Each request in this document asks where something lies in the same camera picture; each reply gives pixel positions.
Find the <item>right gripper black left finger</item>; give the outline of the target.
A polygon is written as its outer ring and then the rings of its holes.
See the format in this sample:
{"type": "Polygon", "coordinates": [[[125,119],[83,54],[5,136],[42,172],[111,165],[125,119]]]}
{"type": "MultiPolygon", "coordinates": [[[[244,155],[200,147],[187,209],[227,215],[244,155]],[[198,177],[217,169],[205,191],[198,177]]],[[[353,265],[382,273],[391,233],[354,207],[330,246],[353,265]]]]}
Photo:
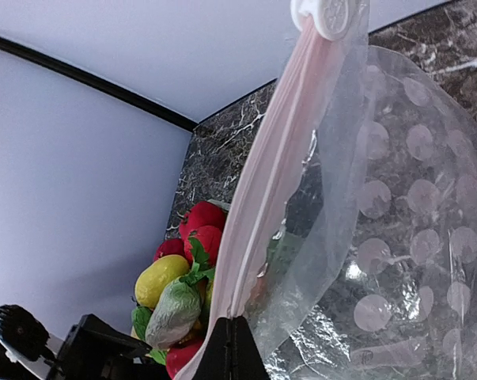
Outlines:
{"type": "Polygon", "coordinates": [[[218,318],[196,371],[196,380],[230,379],[231,330],[232,322],[229,319],[218,318]]]}

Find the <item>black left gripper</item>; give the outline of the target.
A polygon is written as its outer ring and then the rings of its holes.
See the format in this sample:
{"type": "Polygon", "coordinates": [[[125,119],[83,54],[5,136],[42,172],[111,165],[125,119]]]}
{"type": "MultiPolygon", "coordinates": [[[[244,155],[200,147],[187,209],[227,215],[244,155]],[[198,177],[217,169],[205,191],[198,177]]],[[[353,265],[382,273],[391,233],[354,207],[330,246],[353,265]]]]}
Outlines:
{"type": "Polygon", "coordinates": [[[136,363],[151,350],[145,342],[121,333],[93,314],[68,332],[46,379],[168,379],[157,363],[136,363]]]}

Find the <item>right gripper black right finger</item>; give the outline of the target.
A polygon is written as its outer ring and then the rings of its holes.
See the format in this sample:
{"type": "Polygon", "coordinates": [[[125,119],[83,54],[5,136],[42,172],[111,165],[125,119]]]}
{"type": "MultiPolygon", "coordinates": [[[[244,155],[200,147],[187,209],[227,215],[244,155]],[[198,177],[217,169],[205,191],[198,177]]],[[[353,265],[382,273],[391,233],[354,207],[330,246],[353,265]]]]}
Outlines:
{"type": "Polygon", "coordinates": [[[247,320],[240,316],[232,323],[232,379],[269,380],[247,320]]]}

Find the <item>clear dotted zip bag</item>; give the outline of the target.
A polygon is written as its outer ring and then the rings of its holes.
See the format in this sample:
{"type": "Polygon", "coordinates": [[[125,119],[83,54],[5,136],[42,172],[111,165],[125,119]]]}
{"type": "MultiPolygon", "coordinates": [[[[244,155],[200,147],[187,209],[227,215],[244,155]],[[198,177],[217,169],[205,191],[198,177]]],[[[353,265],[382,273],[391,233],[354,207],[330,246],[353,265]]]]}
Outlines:
{"type": "Polygon", "coordinates": [[[300,37],[244,165],[208,335],[244,317],[270,379],[477,379],[477,125],[367,1],[293,1],[300,37]]]}

